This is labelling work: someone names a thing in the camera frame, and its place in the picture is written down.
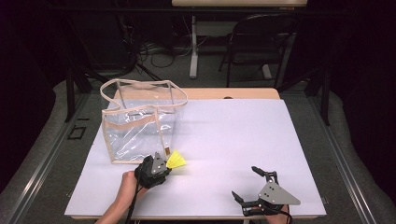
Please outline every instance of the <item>office chair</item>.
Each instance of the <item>office chair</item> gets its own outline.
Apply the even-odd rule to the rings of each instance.
[[[227,52],[221,61],[227,68],[227,87],[230,86],[231,65],[278,64],[274,87],[286,51],[287,40],[296,32],[297,18],[290,14],[250,15],[239,21],[233,28],[227,44]]]

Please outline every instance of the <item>white table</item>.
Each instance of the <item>white table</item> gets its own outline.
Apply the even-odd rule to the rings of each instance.
[[[258,97],[249,96],[249,90]],[[276,91],[186,92],[204,99],[189,100],[173,139],[173,148],[187,165],[174,169],[165,183],[149,190],[137,203],[134,219],[245,219],[231,191],[246,201],[257,200],[265,179],[251,166],[277,171],[279,185],[301,201],[290,207],[294,217],[326,215],[288,109],[276,99]],[[256,99],[208,99],[216,94]],[[265,94],[275,99],[257,99]],[[135,167],[111,164],[99,129],[65,215],[101,216],[116,197],[122,173]]]
[[[307,0],[172,0],[174,7],[305,7]],[[191,66],[190,78],[197,78],[198,68],[198,35],[227,35],[232,32],[235,22],[224,21],[202,24],[192,16],[191,21]]]

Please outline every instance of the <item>black cable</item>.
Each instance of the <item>black cable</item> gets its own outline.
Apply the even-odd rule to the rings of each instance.
[[[154,81],[161,81],[160,77],[157,77],[154,73],[147,69],[147,67],[143,66],[143,64],[137,63],[136,66],[141,68],[144,72],[146,72]]]
[[[140,169],[139,169],[139,177],[137,178],[136,188],[134,189],[134,198],[132,199],[132,203],[129,206],[128,215],[125,219],[125,224],[128,224],[131,221],[131,216],[132,216],[132,213],[134,212],[134,205],[136,204],[137,193],[143,188],[143,187],[139,188],[141,172],[142,172],[142,166],[140,166]]]
[[[171,61],[169,64],[166,64],[166,65],[157,65],[157,64],[155,64],[154,61],[153,61],[154,55],[156,55],[156,54],[160,54],[160,53],[153,53],[153,54],[151,54],[151,59],[150,59],[150,62],[151,62],[151,64],[152,64],[154,67],[166,68],[166,67],[169,67],[170,65],[172,65],[173,62],[175,61],[175,54],[172,52],[171,55],[170,55],[170,56],[172,57],[172,61]]]
[[[184,39],[183,39],[183,37],[180,37],[177,41],[179,41],[179,42],[181,42],[181,41],[184,41]],[[182,48],[179,48],[179,49],[181,49],[180,51],[177,51],[176,53],[175,53],[175,55],[176,56],[186,56],[187,54],[186,53],[188,53],[189,51],[191,51],[191,38],[189,37],[188,38],[188,41],[186,41],[186,43],[185,43],[185,45],[184,45],[184,47],[182,47]]]
[[[286,224],[291,224],[291,223],[293,222],[293,217],[292,217],[291,214],[289,213],[289,205],[286,204],[286,206],[288,207],[288,212],[284,212],[284,211],[282,211],[282,210],[277,211],[277,210],[272,209],[272,208],[269,208],[269,207],[266,207],[265,209],[270,210],[270,211],[272,211],[272,212],[274,212],[274,213],[278,213],[278,214],[282,214],[282,215],[287,216],[288,219],[286,219]]]

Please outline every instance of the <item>cable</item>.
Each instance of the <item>cable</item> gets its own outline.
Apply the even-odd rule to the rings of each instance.
[[[172,65],[173,62],[175,61],[175,55],[174,55],[173,52],[172,52],[171,55],[170,55],[170,56],[172,57],[172,61],[171,61],[169,64],[166,64],[166,65],[163,65],[163,66],[159,66],[159,65],[154,64],[154,61],[153,61],[154,55],[156,55],[156,53],[153,53],[153,54],[151,55],[151,59],[150,59],[150,62],[151,62],[151,64],[152,64],[154,67],[158,67],[158,68],[169,67],[169,66]]]
[[[146,74],[151,77],[154,81],[161,81],[162,79],[160,77],[157,77],[154,73],[152,73],[150,70],[147,69],[147,67],[143,66],[143,64],[137,63],[136,66],[141,68]]]
[[[286,204],[286,206],[288,207],[288,212],[284,212],[284,211],[282,211],[282,210],[277,211],[277,210],[274,210],[274,209],[269,208],[269,207],[266,207],[265,209],[268,209],[268,210],[270,210],[270,211],[272,211],[272,212],[274,212],[274,213],[279,213],[279,214],[282,214],[282,215],[287,216],[288,219],[286,219],[286,224],[291,224],[291,223],[293,222],[293,217],[292,217],[291,214],[289,213],[289,210],[290,210],[290,209],[289,209],[289,205]]]
[[[85,49],[85,52],[87,53],[88,58],[91,60],[92,63],[96,63],[96,65],[102,69],[105,70],[105,68],[95,59],[95,57],[93,56],[93,54],[91,53],[91,50],[88,48],[88,46],[86,45],[84,39],[82,38],[82,36],[80,35],[78,28],[76,27],[76,25],[71,21],[70,18],[66,19],[68,24],[70,25],[72,31],[74,32],[75,36],[78,38],[80,44],[82,45],[82,47]],[[131,54],[129,53],[128,55],[130,61],[132,59]],[[132,72],[134,70],[134,62],[129,62],[129,64],[127,64],[126,67],[124,67],[120,72],[112,74],[112,75],[108,75],[106,76],[107,78],[113,78],[113,77],[121,77],[124,76],[130,72]]]
[[[131,206],[129,206],[128,216],[126,217],[125,224],[128,224],[131,221],[131,216],[132,213],[134,212],[134,205],[136,204],[137,193],[143,188],[143,187],[139,188],[141,172],[142,172],[142,166],[140,166],[139,169],[139,177],[137,178],[136,188],[134,189],[134,198],[132,199]]]

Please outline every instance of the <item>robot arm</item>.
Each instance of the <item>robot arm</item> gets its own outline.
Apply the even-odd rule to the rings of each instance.
[[[165,182],[166,176],[171,171],[172,169],[166,167],[166,161],[156,152],[154,159],[151,156],[143,159],[143,162],[134,170],[134,177],[140,186],[151,189]]]
[[[257,201],[245,202],[243,198],[232,191],[234,199],[241,204],[242,213],[245,217],[276,215],[280,213],[285,204],[300,204],[298,199],[279,186],[276,172],[265,172],[255,166],[251,168],[256,174],[265,177],[266,184],[259,192]]]

